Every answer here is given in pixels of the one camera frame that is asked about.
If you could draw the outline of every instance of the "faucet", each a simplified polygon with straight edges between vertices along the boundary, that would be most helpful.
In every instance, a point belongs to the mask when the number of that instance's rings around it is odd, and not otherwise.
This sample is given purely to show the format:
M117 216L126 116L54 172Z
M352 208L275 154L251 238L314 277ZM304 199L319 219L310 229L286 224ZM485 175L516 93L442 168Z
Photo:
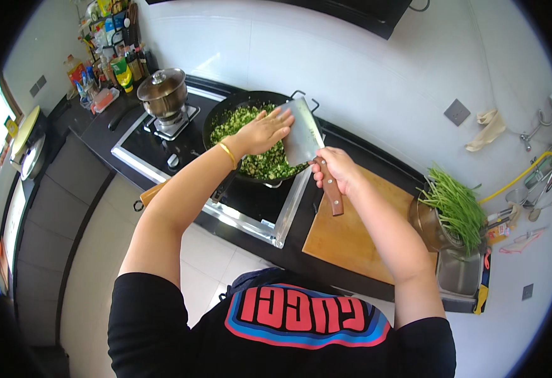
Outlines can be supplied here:
M550 125L552 125L552 120L550 122L545 122L543 110L538 110L538 126L535 127L530 134L526 134L525 132L522 132L520 134L520 140L524 142L524 146L526 147L527 152L530 152L532 150L532 146L530 145L530 140L532 139L532 137L534 137L534 134L536 134L537 131L540 130L542 126L550 126Z

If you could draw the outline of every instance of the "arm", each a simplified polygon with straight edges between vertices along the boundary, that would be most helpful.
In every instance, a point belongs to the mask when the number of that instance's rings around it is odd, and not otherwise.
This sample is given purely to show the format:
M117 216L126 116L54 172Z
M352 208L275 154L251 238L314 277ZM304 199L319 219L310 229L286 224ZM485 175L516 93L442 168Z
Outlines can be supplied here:
M444 318L436 275L419 234L364 178L356 164L343 151L326 147L317 151L342 194L348 196L369 231L379 256L395 284L395 328L423 318ZM314 179L322 187L323 174L312 165Z
M243 155L267 151L288 134L294 117L290 110L280 115L279 112L280 108L276 108L266 116L263 111L235 135L223 140L236 162ZM216 145L170 179L137 223L119 276L150 273L180 288L181 236L232 168L230 156Z

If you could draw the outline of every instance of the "stove knob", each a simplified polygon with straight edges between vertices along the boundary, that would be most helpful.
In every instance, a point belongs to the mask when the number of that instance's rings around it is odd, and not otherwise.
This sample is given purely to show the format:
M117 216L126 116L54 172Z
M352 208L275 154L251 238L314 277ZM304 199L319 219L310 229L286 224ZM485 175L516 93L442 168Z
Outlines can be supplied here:
M177 155L175 154L171 155L166 161L166 164L169 166L169 168L174 169L179 164L179 157L177 157Z

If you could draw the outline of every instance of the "chopped green vegetable filling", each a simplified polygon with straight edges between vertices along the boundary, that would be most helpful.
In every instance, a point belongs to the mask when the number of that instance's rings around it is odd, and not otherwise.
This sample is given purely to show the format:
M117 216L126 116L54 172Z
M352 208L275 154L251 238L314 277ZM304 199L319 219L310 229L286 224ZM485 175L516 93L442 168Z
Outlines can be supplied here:
M243 106L229 112L227 121L222 125L215 126L216 120L213 120L215 127L213 132L211 132L211 145L218 144L228 135L236 134L242 126L253 121L262 110L270 113L274 108L274 104L271 103L264 104L259 108ZM263 154L247 155L242 161L240 172L259 180L276 180L296 175L307 166L307 164L299 164L298 166L289 167L289 163L286 161L285 148L282 145L282 141L279 141L274 147Z

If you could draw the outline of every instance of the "stainless steel pot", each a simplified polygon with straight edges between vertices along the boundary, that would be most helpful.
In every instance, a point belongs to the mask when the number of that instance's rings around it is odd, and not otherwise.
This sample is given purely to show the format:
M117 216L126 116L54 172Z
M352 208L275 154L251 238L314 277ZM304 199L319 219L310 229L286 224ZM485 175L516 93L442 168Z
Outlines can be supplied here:
M442 249L461 249L463 242L442 227L438 217L438 209L427 206L415 196L408 207L408 222L423 239L430 252Z
M158 70L140 84L137 98L143 101L144 109L151 116L174 116L181 111L188 97L185 79L186 74L179 68Z

